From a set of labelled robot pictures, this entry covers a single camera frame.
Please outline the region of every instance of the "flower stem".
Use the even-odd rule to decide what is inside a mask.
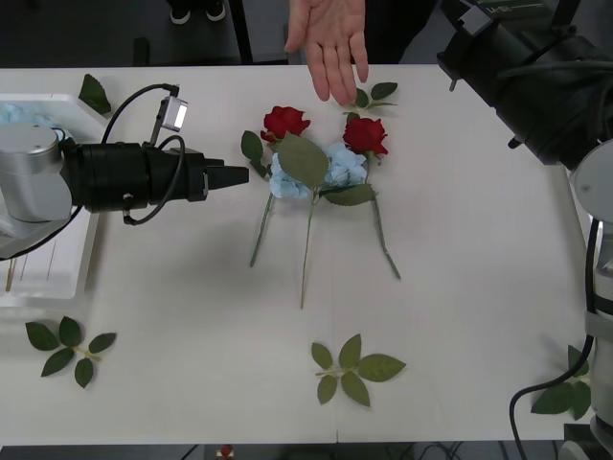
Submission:
[[[268,202],[266,203],[266,209],[264,209],[264,215],[261,217],[260,224],[260,234],[258,235],[258,240],[256,241],[256,247],[253,249],[253,254],[251,255],[251,263],[250,267],[256,264],[256,259],[258,258],[258,251],[260,250],[261,239],[264,236],[264,229],[266,228],[266,221],[268,219],[268,213],[270,213],[270,207],[272,206],[274,196],[270,194],[268,196]]]
[[[315,193],[310,201],[310,209],[308,210],[308,226],[306,228],[306,247],[305,247],[305,260],[303,261],[303,287],[300,294],[300,310],[305,307],[305,275],[307,274],[307,254],[308,254],[308,240],[310,237],[310,222],[313,219],[313,211],[315,211]]]
[[[101,357],[93,355],[92,353],[89,352],[89,350],[83,350],[81,347],[73,347],[73,350],[75,350],[76,352],[83,353],[86,357],[89,357],[90,359],[93,359],[96,362],[102,361]]]
[[[367,155],[366,157],[366,171],[367,171],[366,183],[368,183],[368,174],[370,173],[370,170],[371,170],[371,156]],[[375,199],[373,199],[373,208],[375,209],[376,228],[377,228],[377,233],[379,235],[379,242],[381,243],[381,249],[383,250],[383,254],[385,255],[385,258],[387,259],[387,262],[390,264],[392,271],[394,271],[394,275],[396,276],[397,279],[401,280],[402,277],[400,276],[400,272],[398,271],[396,264],[394,264],[394,259],[392,259],[392,255],[390,254],[390,251],[387,250],[387,245],[385,243],[385,235],[383,234],[383,223],[381,222],[381,210],[379,209],[379,202],[376,199],[376,195],[375,195]]]

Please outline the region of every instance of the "hand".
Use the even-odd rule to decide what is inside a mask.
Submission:
[[[345,105],[357,97],[352,56],[362,82],[368,78],[364,0],[289,0],[289,53],[306,46],[317,96]]]

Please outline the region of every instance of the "table surface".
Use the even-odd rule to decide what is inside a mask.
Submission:
[[[77,95],[85,70],[0,71],[0,93]],[[312,120],[305,136],[339,140],[345,117],[321,103],[304,67],[96,69],[113,106],[156,82],[190,102],[188,145],[244,165],[245,129],[272,105]],[[374,67],[397,81],[380,109],[390,154],[372,180],[397,281],[369,205],[318,205],[306,307],[299,309],[307,203],[277,201],[249,268],[268,190],[248,185],[204,203],[173,202],[151,223],[104,216],[88,298],[70,315],[87,339],[115,331],[92,384],[67,370],[39,377],[45,354],[23,323],[61,311],[0,310],[0,445],[330,443],[510,439],[518,389],[556,376],[579,345],[584,243],[564,174],[525,149],[464,83],[449,94],[437,67]],[[148,139],[162,94],[133,104],[115,140]],[[370,383],[372,408],[316,398],[310,344],[407,363]],[[571,418],[517,407],[525,439],[561,439]]]

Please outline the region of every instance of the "light blue flower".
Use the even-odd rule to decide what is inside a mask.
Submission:
[[[364,155],[358,155],[339,142],[324,149],[330,159],[329,171],[326,174],[326,185],[330,188],[357,185],[366,179],[366,170],[362,164],[366,161]]]
[[[44,115],[34,112],[27,106],[12,103],[5,103],[0,109],[0,125],[7,123],[36,123],[44,127],[53,126],[53,122]]]
[[[270,177],[270,192],[276,198],[299,198],[310,197],[310,190],[306,185],[296,182],[284,170],[279,163],[279,154],[272,155],[272,177]]]

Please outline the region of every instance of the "rose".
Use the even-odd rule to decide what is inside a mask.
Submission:
[[[375,154],[387,155],[387,149],[381,144],[386,137],[381,120],[354,118],[347,124],[343,140],[358,153],[373,151]]]
[[[261,138],[268,142],[278,142],[285,138],[287,132],[300,136],[310,126],[309,120],[303,120],[305,112],[293,107],[274,107],[272,112],[264,117],[264,127]]]

